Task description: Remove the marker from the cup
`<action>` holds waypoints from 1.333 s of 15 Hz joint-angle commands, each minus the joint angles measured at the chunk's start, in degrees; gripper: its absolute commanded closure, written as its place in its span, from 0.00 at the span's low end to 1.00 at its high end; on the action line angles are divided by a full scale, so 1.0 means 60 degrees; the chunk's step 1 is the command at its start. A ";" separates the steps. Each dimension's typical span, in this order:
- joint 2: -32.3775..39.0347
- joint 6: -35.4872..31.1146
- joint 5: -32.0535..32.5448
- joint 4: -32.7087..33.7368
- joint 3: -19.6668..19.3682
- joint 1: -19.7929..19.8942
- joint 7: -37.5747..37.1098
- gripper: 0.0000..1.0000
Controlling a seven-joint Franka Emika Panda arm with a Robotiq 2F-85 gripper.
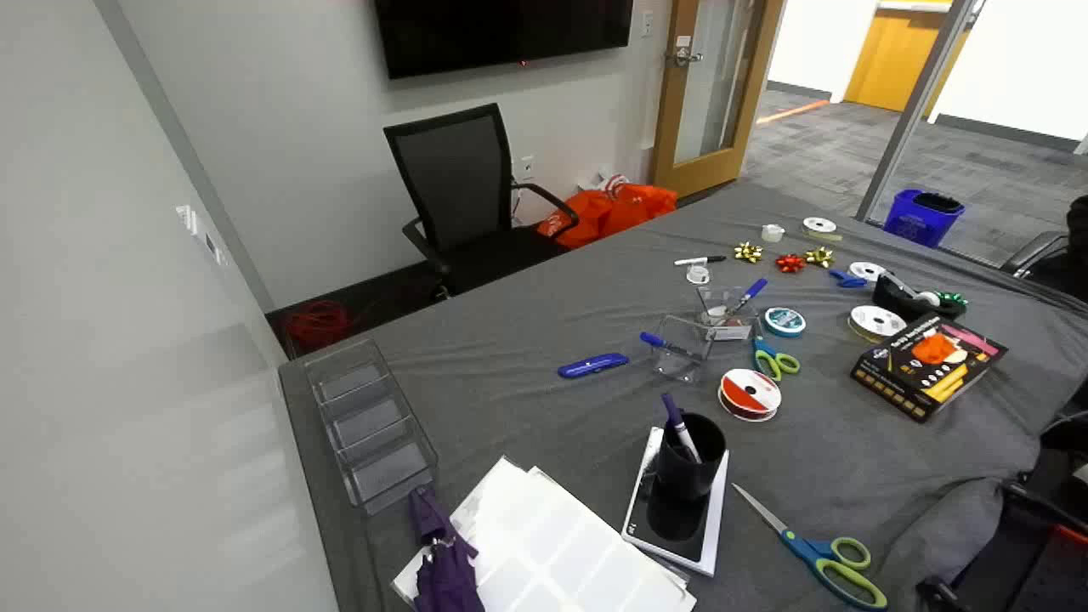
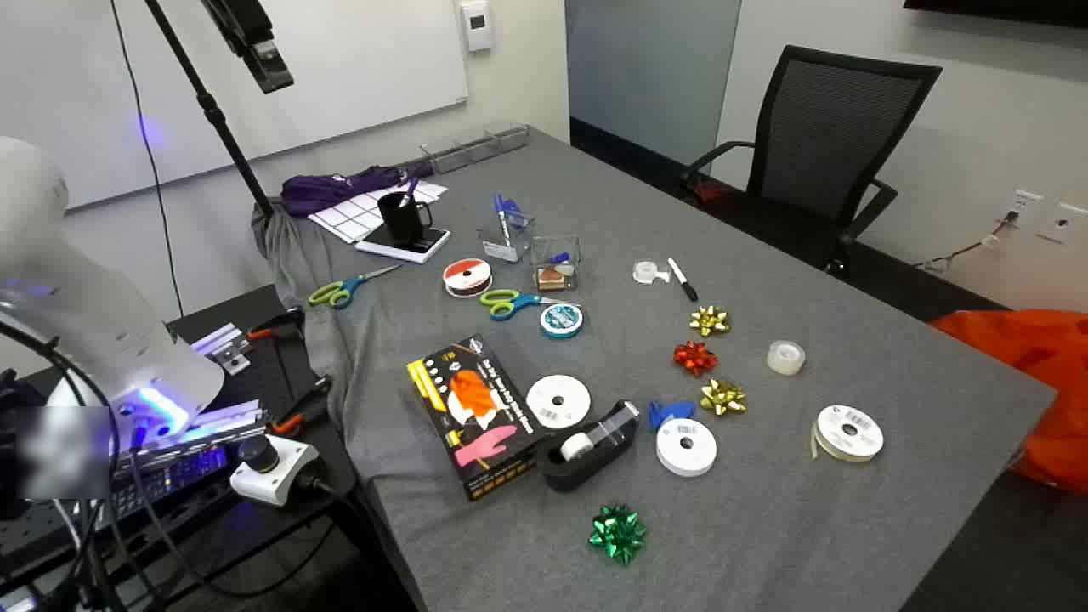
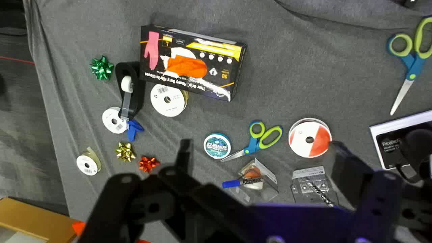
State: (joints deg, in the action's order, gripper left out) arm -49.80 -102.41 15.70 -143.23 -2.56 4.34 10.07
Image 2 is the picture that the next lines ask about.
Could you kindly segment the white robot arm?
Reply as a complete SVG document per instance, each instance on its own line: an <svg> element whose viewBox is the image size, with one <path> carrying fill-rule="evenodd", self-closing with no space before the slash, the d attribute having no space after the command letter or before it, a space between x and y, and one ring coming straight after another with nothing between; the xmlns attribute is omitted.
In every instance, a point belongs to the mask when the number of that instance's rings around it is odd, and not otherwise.
<svg viewBox="0 0 1088 612"><path fill-rule="evenodd" d="M54 341L76 363L43 409L65 451L93 434L152 441L184 432L223 388L223 370L173 341L149 300L65 237L69 184L59 162L0 135L0 300L3 321Z"/></svg>

